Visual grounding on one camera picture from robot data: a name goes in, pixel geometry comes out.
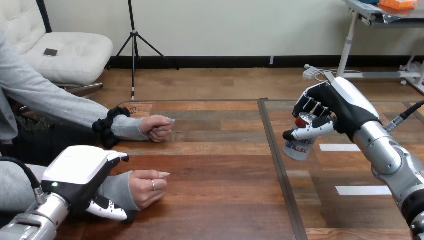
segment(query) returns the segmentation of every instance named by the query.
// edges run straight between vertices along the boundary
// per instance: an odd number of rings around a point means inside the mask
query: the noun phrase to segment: white cushion
[[[46,34],[36,0],[0,0],[0,30],[19,54],[27,53]]]
[[[46,49],[58,50],[57,56],[43,56]],[[112,50],[112,41],[103,35],[52,32],[45,34],[22,57],[55,84],[88,85],[103,73]]]

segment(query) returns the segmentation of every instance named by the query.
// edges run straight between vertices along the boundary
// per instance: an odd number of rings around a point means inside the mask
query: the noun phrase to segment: black wristband
[[[118,145],[121,141],[112,132],[114,118],[118,115],[125,115],[129,118],[131,113],[126,107],[122,108],[117,106],[107,113],[105,119],[99,119],[92,125],[93,131],[100,134],[101,144],[108,150]]]

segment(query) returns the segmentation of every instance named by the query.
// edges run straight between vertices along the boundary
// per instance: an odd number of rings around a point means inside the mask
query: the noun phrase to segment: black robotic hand
[[[379,115],[371,103],[349,81],[338,77],[332,84],[327,82],[312,86],[303,93],[297,101],[293,116],[300,113],[310,113],[319,117],[312,122],[311,128],[305,126],[304,134],[300,129],[286,131],[286,140],[300,140],[319,137],[332,131],[346,134],[353,142],[354,133],[370,121],[380,122]]]

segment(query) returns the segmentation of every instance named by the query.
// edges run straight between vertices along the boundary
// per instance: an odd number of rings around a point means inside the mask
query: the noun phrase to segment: can lid
[[[317,119],[315,115],[306,112],[301,112],[296,118],[295,124],[298,128],[301,128],[305,125],[311,125],[315,119]]]

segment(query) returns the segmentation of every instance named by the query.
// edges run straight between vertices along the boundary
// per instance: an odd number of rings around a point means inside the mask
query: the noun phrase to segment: fist
[[[132,200],[140,210],[163,198],[167,192],[167,172],[136,170],[129,175]]]
[[[174,119],[161,115],[148,116],[140,122],[140,132],[153,142],[162,143],[170,138],[174,122]]]

